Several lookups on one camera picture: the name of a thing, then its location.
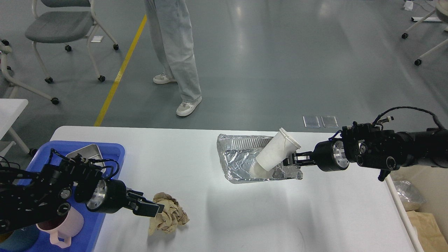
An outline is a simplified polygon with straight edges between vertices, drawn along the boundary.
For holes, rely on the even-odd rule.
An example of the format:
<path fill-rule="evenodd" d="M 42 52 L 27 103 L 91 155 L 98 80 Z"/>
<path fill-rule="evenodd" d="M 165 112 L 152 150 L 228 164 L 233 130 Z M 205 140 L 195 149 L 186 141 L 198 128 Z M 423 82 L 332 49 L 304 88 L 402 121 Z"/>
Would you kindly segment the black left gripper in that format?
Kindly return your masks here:
<path fill-rule="evenodd" d="M 146 217 L 156 217 L 165 207 L 147 200 L 143 192 L 126 188 L 125 183 L 118 179 L 100 180 L 85 206 L 91 212 L 108 214 L 126 206 L 133 214 Z"/>

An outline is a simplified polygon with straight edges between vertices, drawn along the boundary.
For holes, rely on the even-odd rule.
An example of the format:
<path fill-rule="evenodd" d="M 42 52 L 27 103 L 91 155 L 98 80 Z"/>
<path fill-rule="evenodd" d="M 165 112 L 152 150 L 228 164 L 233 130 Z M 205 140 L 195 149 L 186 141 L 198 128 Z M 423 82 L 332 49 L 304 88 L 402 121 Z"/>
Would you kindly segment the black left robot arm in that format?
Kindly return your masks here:
<path fill-rule="evenodd" d="M 1 233 L 66 216 L 71 196 L 91 212 L 113 214 L 126 208 L 146 217 L 163 212 L 163 204 L 114 179 L 119 170 L 114 159 L 66 157 L 55 149 L 38 173 L 1 168 Z"/>

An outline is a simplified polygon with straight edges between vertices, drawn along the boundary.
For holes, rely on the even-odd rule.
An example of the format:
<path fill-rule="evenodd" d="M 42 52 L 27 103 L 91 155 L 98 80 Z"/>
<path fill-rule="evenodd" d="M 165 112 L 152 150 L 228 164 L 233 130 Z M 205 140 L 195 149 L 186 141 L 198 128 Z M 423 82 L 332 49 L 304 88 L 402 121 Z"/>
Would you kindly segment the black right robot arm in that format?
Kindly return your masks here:
<path fill-rule="evenodd" d="M 401 167 L 422 165 L 448 167 L 448 132 L 431 111 L 415 107 L 432 116 L 435 128 L 407 132 L 385 130 L 384 123 L 393 120 L 387 112 L 379 114 L 372 123 L 356 121 L 344 126 L 328 140 L 319 142 L 314 150 L 292 153 L 283 161 L 284 166 L 318 166 L 322 171 L 346 170 L 350 163 L 380 170 L 379 181 L 384 181 Z"/>

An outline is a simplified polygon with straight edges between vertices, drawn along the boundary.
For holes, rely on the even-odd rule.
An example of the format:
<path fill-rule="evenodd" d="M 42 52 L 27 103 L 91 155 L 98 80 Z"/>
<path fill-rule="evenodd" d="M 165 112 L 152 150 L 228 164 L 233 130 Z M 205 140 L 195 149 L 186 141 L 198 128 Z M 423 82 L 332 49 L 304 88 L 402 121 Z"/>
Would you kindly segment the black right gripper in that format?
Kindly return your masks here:
<path fill-rule="evenodd" d="M 304 153 L 291 153 L 283 161 L 283 166 L 313 166 L 317 165 L 320 170 L 341 171 L 349 167 L 343 142 L 339 139 L 334 141 L 323 141 L 317 143 L 313 151 Z"/>

